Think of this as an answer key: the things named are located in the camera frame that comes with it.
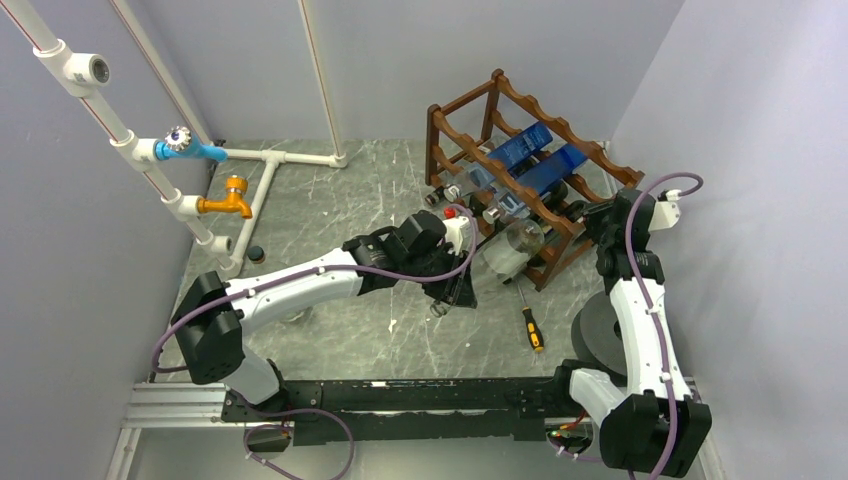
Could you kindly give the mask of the clear tall bottle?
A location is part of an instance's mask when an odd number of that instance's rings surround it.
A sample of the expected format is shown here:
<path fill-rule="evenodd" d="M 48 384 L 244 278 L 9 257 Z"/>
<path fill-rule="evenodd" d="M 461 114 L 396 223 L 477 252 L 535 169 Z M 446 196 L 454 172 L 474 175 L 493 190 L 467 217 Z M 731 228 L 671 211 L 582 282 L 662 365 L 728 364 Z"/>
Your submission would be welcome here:
<path fill-rule="evenodd" d="M 483 242 L 470 263 L 477 306 L 480 301 L 494 299 L 503 286 L 527 267 L 543 245 L 542 227 L 530 219 L 517 220 Z M 441 297 L 448 280 L 428 286 L 435 295 L 434 300 Z M 449 311 L 434 310 L 433 302 L 430 305 L 430 312 L 436 317 L 443 317 Z"/>

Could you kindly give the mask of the clear stoppered glass bottle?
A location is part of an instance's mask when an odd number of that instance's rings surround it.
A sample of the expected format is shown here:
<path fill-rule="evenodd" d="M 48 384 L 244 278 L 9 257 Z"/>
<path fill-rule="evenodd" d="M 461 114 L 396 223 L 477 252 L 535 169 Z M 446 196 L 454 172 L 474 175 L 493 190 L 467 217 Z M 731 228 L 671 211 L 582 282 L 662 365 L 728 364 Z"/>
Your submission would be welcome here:
<path fill-rule="evenodd" d="M 516 181 L 520 186 L 530 188 L 541 196 L 553 184 L 573 174 L 587 159 L 576 146 L 566 144 L 520 175 Z M 523 200 L 515 193 L 502 189 L 495 195 L 482 217 L 487 223 L 494 224 L 497 220 L 506 223 L 526 218 L 529 214 L 530 209 Z"/>

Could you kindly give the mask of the wooden wine rack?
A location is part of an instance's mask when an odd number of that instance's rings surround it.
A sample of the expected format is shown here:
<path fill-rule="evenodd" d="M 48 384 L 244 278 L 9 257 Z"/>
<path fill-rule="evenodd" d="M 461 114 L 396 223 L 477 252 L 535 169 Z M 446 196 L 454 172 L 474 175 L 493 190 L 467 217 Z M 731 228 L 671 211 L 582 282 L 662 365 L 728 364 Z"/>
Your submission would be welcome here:
<path fill-rule="evenodd" d="M 427 110 L 425 180 L 434 188 L 428 202 L 477 206 L 473 222 L 489 243 L 522 220 L 539 224 L 540 246 L 520 266 L 538 291 L 593 245 L 577 214 L 603 199 L 579 172 L 587 163 L 626 187 L 644 177 L 613 163 L 600 143 L 575 135 L 533 96 L 518 93 L 502 70 Z"/>

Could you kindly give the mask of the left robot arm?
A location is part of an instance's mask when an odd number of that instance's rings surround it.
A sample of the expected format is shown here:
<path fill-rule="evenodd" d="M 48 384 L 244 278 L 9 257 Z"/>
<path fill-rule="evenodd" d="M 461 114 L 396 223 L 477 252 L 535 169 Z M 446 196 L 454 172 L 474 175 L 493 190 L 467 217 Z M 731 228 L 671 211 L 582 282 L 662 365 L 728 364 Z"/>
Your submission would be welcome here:
<path fill-rule="evenodd" d="M 392 289 L 404 281 L 442 303 L 475 308 L 470 270 L 477 227 L 465 212 L 442 219 L 419 211 L 398 226 L 357 235 L 312 261 L 250 278 L 196 277 L 166 331 L 195 385 L 221 383 L 264 420 L 279 417 L 287 392 L 278 367 L 246 344 L 282 316 L 329 301 Z"/>

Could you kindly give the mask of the blue square bottle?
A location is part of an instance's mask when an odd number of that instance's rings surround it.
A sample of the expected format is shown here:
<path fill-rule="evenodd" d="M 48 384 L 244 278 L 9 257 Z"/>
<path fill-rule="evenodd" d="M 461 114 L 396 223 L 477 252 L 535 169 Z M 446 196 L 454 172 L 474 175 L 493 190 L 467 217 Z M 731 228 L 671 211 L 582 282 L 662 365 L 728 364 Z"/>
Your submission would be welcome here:
<path fill-rule="evenodd" d="M 552 140 L 549 129 L 541 122 L 536 122 L 489 152 L 486 157 L 511 171 Z M 451 179 L 444 188 L 444 196 L 449 201 L 456 201 L 465 195 L 487 189 L 494 181 L 495 176 L 475 162 Z"/>

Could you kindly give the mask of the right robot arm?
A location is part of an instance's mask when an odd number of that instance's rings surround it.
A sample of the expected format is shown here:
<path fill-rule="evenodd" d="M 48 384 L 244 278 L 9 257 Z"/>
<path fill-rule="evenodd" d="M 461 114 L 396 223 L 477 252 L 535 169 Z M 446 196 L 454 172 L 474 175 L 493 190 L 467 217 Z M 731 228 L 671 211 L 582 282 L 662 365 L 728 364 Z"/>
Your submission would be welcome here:
<path fill-rule="evenodd" d="M 674 226 L 679 216 L 675 202 L 634 188 L 585 209 L 596 270 L 615 315 L 608 330 L 623 347 L 626 381 L 616 383 L 589 364 L 550 391 L 560 413 L 587 412 L 605 466 L 651 478 L 685 477 L 712 426 L 709 407 L 694 399 L 676 360 L 664 272 L 647 247 L 651 232 Z"/>

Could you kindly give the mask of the labelled dark wine bottle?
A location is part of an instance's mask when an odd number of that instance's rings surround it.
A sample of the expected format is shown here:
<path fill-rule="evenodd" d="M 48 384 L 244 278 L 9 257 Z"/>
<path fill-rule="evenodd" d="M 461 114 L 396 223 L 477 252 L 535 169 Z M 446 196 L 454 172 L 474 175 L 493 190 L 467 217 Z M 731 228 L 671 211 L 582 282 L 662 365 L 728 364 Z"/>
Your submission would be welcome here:
<path fill-rule="evenodd" d="M 487 208 L 487 203 L 482 202 L 475 194 L 467 195 L 463 201 L 474 217 L 481 217 Z"/>

